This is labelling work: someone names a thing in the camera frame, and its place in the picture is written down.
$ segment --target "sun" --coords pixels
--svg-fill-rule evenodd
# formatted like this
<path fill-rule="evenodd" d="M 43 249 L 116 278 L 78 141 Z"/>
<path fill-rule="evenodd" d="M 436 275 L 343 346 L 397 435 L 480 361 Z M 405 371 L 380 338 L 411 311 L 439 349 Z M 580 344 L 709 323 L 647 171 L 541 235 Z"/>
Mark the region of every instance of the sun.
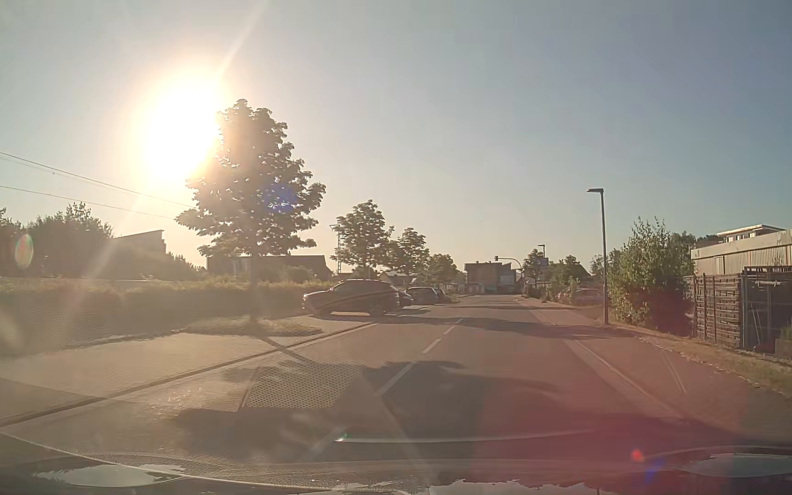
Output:
<path fill-rule="evenodd" d="M 180 84 L 158 94 L 143 143 L 155 180 L 183 181 L 213 150 L 219 136 L 213 97 L 205 84 Z"/>

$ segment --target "asphalt road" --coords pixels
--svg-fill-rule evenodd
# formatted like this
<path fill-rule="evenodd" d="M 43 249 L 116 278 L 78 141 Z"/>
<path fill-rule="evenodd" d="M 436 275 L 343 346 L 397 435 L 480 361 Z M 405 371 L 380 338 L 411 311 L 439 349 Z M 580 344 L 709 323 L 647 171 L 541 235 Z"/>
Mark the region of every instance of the asphalt road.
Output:
<path fill-rule="evenodd" d="M 628 461 L 635 450 L 792 446 L 791 399 L 569 308 L 472 296 L 379 321 L 334 318 L 374 324 L 8 425 L 0 463 L 31 456 L 24 441 L 170 458 L 212 477 L 319 462 Z"/>

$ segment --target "hedge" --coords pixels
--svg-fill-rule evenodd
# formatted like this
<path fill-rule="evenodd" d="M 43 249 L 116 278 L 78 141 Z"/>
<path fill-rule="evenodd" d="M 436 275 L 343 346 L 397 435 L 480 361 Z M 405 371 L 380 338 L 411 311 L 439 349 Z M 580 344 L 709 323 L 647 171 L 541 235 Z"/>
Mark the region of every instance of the hedge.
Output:
<path fill-rule="evenodd" d="M 258 285 L 258 317 L 301 311 L 319 281 Z M 211 316 L 248 312 L 247 283 L 211 278 L 118 289 L 78 280 L 0 285 L 0 357 L 47 352 L 113 336 L 159 336 Z"/>

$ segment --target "car hood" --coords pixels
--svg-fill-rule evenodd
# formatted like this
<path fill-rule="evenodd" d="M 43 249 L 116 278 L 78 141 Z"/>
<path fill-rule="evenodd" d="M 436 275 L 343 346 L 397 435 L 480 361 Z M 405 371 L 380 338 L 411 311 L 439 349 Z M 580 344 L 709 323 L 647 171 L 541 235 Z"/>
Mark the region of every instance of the car hood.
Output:
<path fill-rule="evenodd" d="M 205 476 L 196 476 L 201 472 Z M 0 467 L 0 492 L 19 487 L 27 493 L 60 493 L 81 487 L 86 493 L 126 489 L 151 493 L 261 493 L 288 495 L 313 491 L 393 493 L 419 491 L 472 494 L 479 488 L 500 494 L 559 492 L 684 492 L 698 483 L 777 484 L 792 492 L 792 449 L 719 446 L 664 453 L 633 462 L 581 460 L 403 460 L 324 462 L 222 467 L 144 454 L 112 454 L 93 459 L 62 456 L 43 462 Z"/>

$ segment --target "windshield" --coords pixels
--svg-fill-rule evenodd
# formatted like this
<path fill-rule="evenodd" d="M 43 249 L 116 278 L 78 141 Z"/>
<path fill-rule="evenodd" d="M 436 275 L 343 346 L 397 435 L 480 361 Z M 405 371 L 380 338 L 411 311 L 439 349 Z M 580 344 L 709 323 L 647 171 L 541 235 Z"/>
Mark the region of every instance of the windshield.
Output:
<path fill-rule="evenodd" d="M 792 3 L 0 3 L 0 467 L 724 445 L 792 447 Z"/>

